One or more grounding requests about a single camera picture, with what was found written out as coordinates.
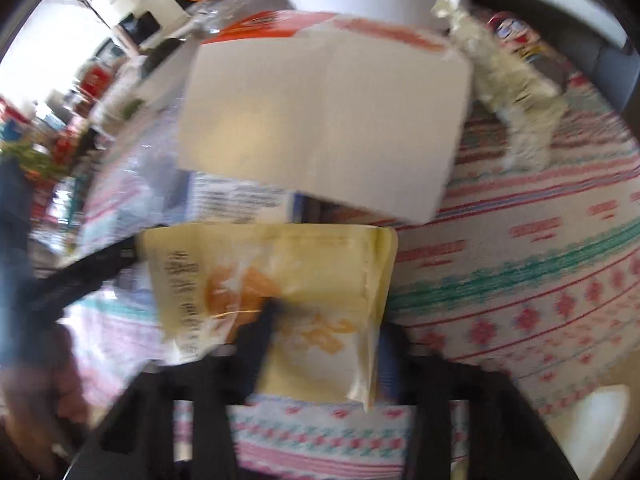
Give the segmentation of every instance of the clear plastic bag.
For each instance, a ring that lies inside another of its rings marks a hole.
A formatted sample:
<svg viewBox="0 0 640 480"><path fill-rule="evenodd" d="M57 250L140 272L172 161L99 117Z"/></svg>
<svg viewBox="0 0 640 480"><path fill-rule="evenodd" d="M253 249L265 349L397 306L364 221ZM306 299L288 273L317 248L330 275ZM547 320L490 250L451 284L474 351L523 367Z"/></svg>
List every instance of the clear plastic bag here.
<svg viewBox="0 0 640 480"><path fill-rule="evenodd" d="M191 223L152 229L141 238L176 364L232 342L265 298L282 298L257 390L368 406L395 231Z"/></svg>
<svg viewBox="0 0 640 480"><path fill-rule="evenodd" d="M142 229L184 221L190 174L177 166L179 107L177 98L161 112L141 110L121 132L123 142L103 162L87 201L80 256ZM125 269L106 287L118 300L155 305L144 263Z"/></svg>
<svg viewBox="0 0 640 480"><path fill-rule="evenodd" d="M432 12L449 20L451 41L474 63L476 97L508 128L505 167L547 167L553 133L568 109L558 86L502 48L460 0L438 0Z"/></svg>
<svg viewBox="0 0 640 480"><path fill-rule="evenodd" d="M191 7L193 19L185 28L200 38L209 38L256 12L283 9L292 9L288 0L202 0Z"/></svg>

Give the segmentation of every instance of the product package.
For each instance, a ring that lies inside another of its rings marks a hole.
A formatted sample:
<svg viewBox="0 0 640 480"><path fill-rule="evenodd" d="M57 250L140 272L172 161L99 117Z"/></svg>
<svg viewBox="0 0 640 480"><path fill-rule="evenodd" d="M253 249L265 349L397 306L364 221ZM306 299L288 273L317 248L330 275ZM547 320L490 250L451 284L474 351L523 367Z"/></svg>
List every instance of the product package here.
<svg viewBox="0 0 640 480"><path fill-rule="evenodd" d="M487 25L503 48L517 54L543 76L566 91L569 74L559 56L546 46L540 35L510 12L494 14Z"/></svg>
<svg viewBox="0 0 640 480"><path fill-rule="evenodd" d="M277 187L196 172L190 179L187 221L300 223L305 201Z"/></svg>
<svg viewBox="0 0 640 480"><path fill-rule="evenodd" d="M143 235L175 364L232 342L264 298L285 307L258 391L309 402L375 395L378 329L395 231L320 224L192 223Z"/></svg>
<svg viewBox="0 0 640 480"><path fill-rule="evenodd" d="M568 107L556 82L500 45L460 0L438 0L432 12L450 23L450 38L474 63L477 98L507 126L505 167L542 170L553 133Z"/></svg>

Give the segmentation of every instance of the hand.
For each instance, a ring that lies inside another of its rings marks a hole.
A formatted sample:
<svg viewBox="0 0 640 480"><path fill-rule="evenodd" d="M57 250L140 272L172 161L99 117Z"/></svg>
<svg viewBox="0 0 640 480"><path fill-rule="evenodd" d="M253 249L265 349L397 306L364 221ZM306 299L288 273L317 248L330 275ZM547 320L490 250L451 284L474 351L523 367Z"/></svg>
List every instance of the hand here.
<svg viewBox="0 0 640 480"><path fill-rule="evenodd" d="M86 422L88 409L82 398L82 384L78 368L71 353L71 334L62 325L56 325L54 340L61 350L55 367L28 365L0 369L0 389L8 409L6 432L22 456L44 476L53 476L56 460L51 451L53 444L47 422L33 401L45 402L47 396L58 397L57 415L73 422Z"/></svg>

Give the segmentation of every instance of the pink pattern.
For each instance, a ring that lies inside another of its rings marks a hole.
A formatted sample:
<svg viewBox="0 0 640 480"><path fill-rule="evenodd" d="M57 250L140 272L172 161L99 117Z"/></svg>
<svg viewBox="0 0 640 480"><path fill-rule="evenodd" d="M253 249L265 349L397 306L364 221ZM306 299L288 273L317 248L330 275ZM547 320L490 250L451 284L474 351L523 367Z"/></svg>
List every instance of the pink pattern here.
<svg viewBox="0 0 640 480"><path fill-rule="evenodd" d="M497 327L494 323L485 318L479 318L469 331L468 338L471 342L481 346L487 346L497 334Z"/></svg>
<svg viewBox="0 0 640 480"><path fill-rule="evenodd" d="M331 416L335 418L345 418L350 413L351 412L349 410L334 410Z"/></svg>
<svg viewBox="0 0 640 480"><path fill-rule="evenodd" d="M540 313L527 304L516 316L516 327L529 335L540 322Z"/></svg>
<svg viewBox="0 0 640 480"><path fill-rule="evenodd" d="M442 352L447 344L447 337L436 330L429 330L425 332L420 339L418 339L418 342L431 350Z"/></svg>
<svg viewBox="0 0 640 480"><path fill-rule="evenodd" d="M391 410L386 410L385 416L386 418L398 418L404 415L404 410L402 408L394 408Z"/></svg>
<svg viewBox="0 0 640 480"><path fill-rule="evenodd" d="M625 273L622 272L621 269L616 269L613 271L613 275L611 276L611 285L613 288L622 288L625 284Z"/></svg>
<svg viewBox="0 0 640 480"><path fill-rule="evenodd" d="M587 288L587 292L584 297L591 303L598 303L600 301L600 295L602 294L603 286L598 280L592 280Z"/></svg>
<svg viewBox="0 0 640 480"><path fill-rule="evenodd" d="M634 275L638 276L640 274L640 259L637 256L634 256L631 259L631 265L629 266L629 271Z"/></svg>
<svg viewBox="0 0 640 480"><path fill-rule="evenodd" d="M575 303L575 298L564 290L560 295L560 299L556 302L556 311L565 320L568 320L574 312Z"/></svg>
<svg viewBox="0 0 640 480"><path fill-rule="evenodd" d="M545 346L558 347L558 346L562 346L562 343L550 337L548 339L545 339Z"/></svg>
<svg viewBox="0 0 640 480"><path fill-rule="evenodd" d="M540 377L540 381L542 381L543 383L550 383L555 378L556 378L556 372L555 371L550 371L550 372L547 372L546 374L542 375L542 377Z"/></svg>

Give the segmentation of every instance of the plastic bag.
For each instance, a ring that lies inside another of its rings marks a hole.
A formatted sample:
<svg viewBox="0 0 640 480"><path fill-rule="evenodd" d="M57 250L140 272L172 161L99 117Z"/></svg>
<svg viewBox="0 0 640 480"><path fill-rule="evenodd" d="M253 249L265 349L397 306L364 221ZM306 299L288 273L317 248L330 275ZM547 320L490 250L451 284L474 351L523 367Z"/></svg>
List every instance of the plastic bag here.
<svg viewBox="0 0 640 480"><path fill-rule="evenodd" d="M183 224L143 234L175 363L232 340L282 298L258 391L368 405L395 231L316 224Z"/></svg>
<svg viewBox="0 0 640 480"><path fill-rule="evenodd" d="M478 99L508 128L505 166L547 167L553 133L568 109L558 86L503 49L483 23L460 6L460 0L438 0L432 12L449 20L451 41L474 63Z"/></svg>
<svg viewBox="0 0 640 480"><path fill-rule="evenodd" d="M202 0L190 9L194 17L174 35L191 33L200 38L216 35L231 25L256 12L291 9L288 0Z"/></svg>

